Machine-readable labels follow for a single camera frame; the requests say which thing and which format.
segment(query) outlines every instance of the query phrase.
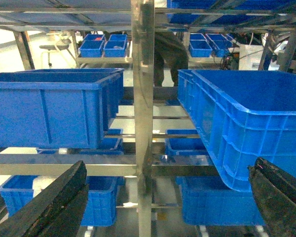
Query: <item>shelving unit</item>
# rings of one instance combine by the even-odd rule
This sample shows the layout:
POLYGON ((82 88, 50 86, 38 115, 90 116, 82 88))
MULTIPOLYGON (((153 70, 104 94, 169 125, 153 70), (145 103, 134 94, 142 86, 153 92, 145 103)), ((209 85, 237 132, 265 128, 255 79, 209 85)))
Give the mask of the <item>shelving unit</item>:
MULTIPOLYGON (((118 137, 136 137, 136 143, 127 143, 127 154, 123 156, 88 156, 88 155, 74 155, 75 150, 68 150, 67 155, 0 155, 0 175, 60 175, 67 170, 72 164, 78 160, 83 160, 86 163, 88 175, 91 176, 136 176, 135 178, 129 178, 129 186, 126 192, 137 192, 135 195, 138 200, 136 205, 126 208, 122 204, 118 206, 119 209, 125 209, 123 218, 125 222, 132 222, 138 225, 135 231, 138 231, 139 237, 150 236, 166 236, 162 235, 162 231, 156 229, 160 227, 156 222, 151 221, 156 219, 156 213, 159 209, 177 209, 176 215, 180 214, 180 193, 178 189, 176 191, 176 203, 175 205, 167 205, 159 202, 158 200, 164 199, 166 192, 162 197, 156 195, 156 177, 174 177, 174 176, 204 176, 204 175, 218 175, 215 167, 213 166, 208 156, 200 156, 199 164, 195 165, 184 157, 173 157, 174 160, 169 160, 168 163, 161 163, 156 157, 163 153, 164 145, 160 143, 153 143, 153 137, 169 137, 170 135, 153 135, 152 122, 153 119, 153 103, 156 100, 166 100, 176 98, 175 88, 154 88, 153 87, 153 47, 154 47, 154 32, 166 31, 168 29, 185 29, 189 33, 198 32, 200 29, 207 32, 259 32, 269 33, 267 39, 267 46, 264 48, 261 64, 259 70, 266 69, 268 67, 270 52, 275 48, 275 41, 277 37, 283 32, 291 32, 289 44, 284 54, 284 59, 281 65, 281 71, 287 71, 293 65, 296 65, 294 60, 296 52, 296 12, 292 12, 290 9, 281 11, 270 10, 232 10, 232 9, 220 9, 223 8, 222 2, 228 2, 228 4, 238 5, 239 0, 218 0, 216 7, 207 10, 196 9, 168 9, 168 8, 156 8, 154 9, 153 0, 131 0, 131 9, 96 9, 96 8, 38 8, 38 7, 0 7, 0 13, 11 12, 23 12, 23 13, 53 13, 53 14, 101 14, 101 13, 123 13, 131 14, 132 21, 130 24, 102 24, 85 22, 84 24, 64 24, 64 23, 25 23, 25 22, 0 22, 0 28, 27 30, 32 28, 49 28, 57 29, 59 27, 66 27, 72 30, 72 36, 75 42, 73 30, 86 30, 96 29, 105 30, 106 27, 130 27, 132 29, 132 58, 131 54, 128 54, 125 58, 81 58, 78 55, 78 50, 75 47, 75 55, 77 65, 85 63, 133 63, 133 88, 125 88, 125 98, 134 99, 135 108, 135 134, 123 134, 116 135, 118 137), (207 22, 204 20, 200 23, 193 23, 190 25, 181 24, 169 24, 166 21, 167 13, 193 13, 200 16, 206 16, 207 22), (259 16, 258 22, 250 21, 248 23, 241 23, 238 25, 213 25, 211 24, 215 19, 223 15, 237 15, 247 14, 253 16, 259 16), (278 19, 281 19, 280 24, 276 24, 278 19), (138 210, 138 218, 136 212, 129 213, 127 209, 138 210)), ((29 46, 24 32, 15 32, 15 38, 18 48, 22 57, 24 68, 26 70, 34 69, 33 60, 31 58, 29 46)), ((185 42, 188 42, 188 34, 186 34, 185 42)), ((213 58, 191 58, 192 63, 213 63, 213 58)), ((162 119, 174 119, 172 117, 163 117, 162 119)), ((184 117, 177 117, 175 119, 186 119, 184 117)), ((170 230, 177 229, 174 221, 170 230)), ((185 234, 189 235, 191 229, 194 230, 195 235, 201 236, 201 230, 199 227, 187 226, 183 227, 185 234)), ((102 231, 102 235, 96 236, 108 236, 114 233, 112 228, 98 228, 99 233, 102 231)))

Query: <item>stool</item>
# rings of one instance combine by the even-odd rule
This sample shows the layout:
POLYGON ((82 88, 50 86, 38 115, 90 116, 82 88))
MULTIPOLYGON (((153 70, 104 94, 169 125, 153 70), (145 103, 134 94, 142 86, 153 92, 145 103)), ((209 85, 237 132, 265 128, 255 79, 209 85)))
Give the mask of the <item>stool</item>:
POLYGON ((47 56, 48 56, 48 66, 49 66, 49 68, 52 67, 52 64, 50 62, 50 54, 51 53, 60 53, 61 56, 63 57, 63 59, 68 64, 68 66, 71 67, 70 62, 67 60, 67 58, 62 53, 63 50, 66 50, 69 53, 69 55, 75 60, 75 57, 73 56, 73 54, 69 50, 69 44, 71 43, 71 41, 69 39, 67 39, 66 43, 67 44, 54 44, 54 45, 48 44, 48 45, 39 46, 39 48, 47 50, 47 51, 42 52, 41 55, 40 55, 40 57, 41 57, 41 68, 43 68, 43 55, 45 53, 47 53, 47 56))

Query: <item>empty crate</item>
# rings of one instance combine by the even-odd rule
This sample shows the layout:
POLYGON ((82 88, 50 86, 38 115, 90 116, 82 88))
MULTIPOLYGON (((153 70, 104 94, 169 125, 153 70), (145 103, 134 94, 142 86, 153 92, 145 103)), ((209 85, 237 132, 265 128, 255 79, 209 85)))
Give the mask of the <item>empty crate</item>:
POLYGON ((210 57, 212 48, 206 40, 191 40, 189 42, 189 51, 192 57, 210 57))
POLYGON ((264 225, 252 193, 229 189, 219 176, 177 177, 183 220, 190 225, 264 225))
POLYGON ((103 46, 103 40, 86 40, 80 47, 81 57, 100 58, 102 57, 103 46))
POLYGON ((111 35, 109 41, 126 41, 127 35, 111 35))
POLYGON ((112 124, 116 114, 118 113, 118 104, 122 100, 124 95, 124 80, 123 72, 124 69, 119 68, 88 68, 88 69, 39 69, 39 70, 29 70, 22 71, 20 73, 27 72, 37 72, 37 73, 93 73, 101 74, 103 76, 109 76, 114 73, 119 74, 118 80, 113 80, 109 86, 105 86, 102 90, 102 102, 106 104, 103 107, 103 128, 107 131, 112 124))
POLYGON ((104 46, 106 57, 125 57, 126 41, 108 41, 104 46))
POLYGON ((105 37, 104 37, 104 35, 99 35, 99 34, 87 34, 83 40, 84 41, 86 41, 86 40, 105 40, 105 37))
MULTIPOLYGON (((168 129, 166 134, 197 134, 195 129, 168 129)), ((206 155, 207 151, 201 139, 197 138, 166 138, 166 155, 193 156, 206 155)))
POLYGON ((207 40, 203 34, 190 34, 189 40, 207 40))
MULTIPOLYGON (((12 176, 0 186, 9 217, 33 199, 33 180, 37 176, 12 176)), ((81 221, 82 226, 110 226, 116 221, 116 197, 122 177, 87 177, 88 202, 81 221)))
POLYGON ((97 148, 116 116, 122 69, 0 73, 0 147, 97 148))
POLYGON ((296 177, 296 75, 179 72, 179 100, 222 180, 250 192, 248 165, 263 157, 296 177))
MULTIPOLYGON (((122 134, 123 129, 109 129, 108 134, 122 134)), ((38 154, 54 154, 58 149, 40 149, 37 148, 38 154)), ((98 149, 83 149, 80 154, 85 155, 122 155, 124 154, 122 138, 104 138, 98 149)))
POLYGON ((226 46, 226 41, 210 40, 209 42, 217 57, 224 57, 229 54, 228 47, 226 46))
POLYGON ((231 40, 227 39, 225 36, 221 34, 206 34, 206 37, 208 38, 208 40, 212 40, 214 42, 223 41, 226 48, 232 47, 231 40))

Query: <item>white floor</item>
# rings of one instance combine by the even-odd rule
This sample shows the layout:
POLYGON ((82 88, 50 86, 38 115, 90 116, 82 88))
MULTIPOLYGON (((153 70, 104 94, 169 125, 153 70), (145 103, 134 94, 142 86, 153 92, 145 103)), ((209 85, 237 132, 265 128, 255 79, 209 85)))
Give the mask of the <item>white floor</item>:
MULTIPOLYGON (((39 48, 42 44, 52 43, 52 38, 49 36, 34 38, 30 41, 31 53, 33 56, 33 61, 36 69, 41 68, 41 59, 40 55, 42 53, 42 49, 39 48)), ((74 54, 74 49, 71 45, 71 52, 74 54)), ((59 54, 51 54, 51 63, 53 68, 74 68, 75 62, 69 56, 67 52, 68 60, 71 61, 72 64, 67 65, 64 59, 59 54)), ((48 68, 47 56, 44 58, 44 68, 48 68)), ((0 72, 16 72, 24 70, 23 64, 21 61, 21 57, 16 45, 5 47, 0 49, 0 72)), ((132 70, 125 69, 124 72, 124 85, 132 86, 133 78, 132 78, 132 70)), ((171 80, 171 75, 169 70, 165 70, 165 81, 163 86, 172 86, 173 82, 171 80)), ((119 115, 134 115, 134 108, 132 106, 120 106, 119 115)), ((160 106, 154 107, 153 113, 155 116, 158 115, 169 115, 169 116, 179 116, 185 115, 183 109, 179 106, 160 106)), ((123 128, 124 133, 135 133, 135 122, 133 119, 116 119, 111 128, 123 128)), ((193 124, 185 119, 185 120, 154 120, 153 121, 153 129, 159 132, 165 132, 166 129, 170 128, 194 128, 193 124)), ((134 141, 134 139, 126 139, 125 141, 134 141)), ((35 148, 8 148, 2 152, 2 154, 36 154, 35 148)), ((8 178, 7 175, 0 175, 0 185, 8 178)))

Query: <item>leg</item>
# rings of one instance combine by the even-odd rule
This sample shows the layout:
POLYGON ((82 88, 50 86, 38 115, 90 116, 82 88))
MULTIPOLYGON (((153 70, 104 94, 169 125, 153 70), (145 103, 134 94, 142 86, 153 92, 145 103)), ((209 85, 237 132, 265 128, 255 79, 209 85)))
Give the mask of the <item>leg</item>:
POLYGON ((153 64, 153 83, 154 86, 162 86, 164 80, 164 60, 161 55, 154 51, 154 64, 153 64))
POLYGON ((156 32, 155 52, 167 62, 174 86, 178 86, 178 70, 188 68, 188 56, 182 42, 172 32, 156 32))

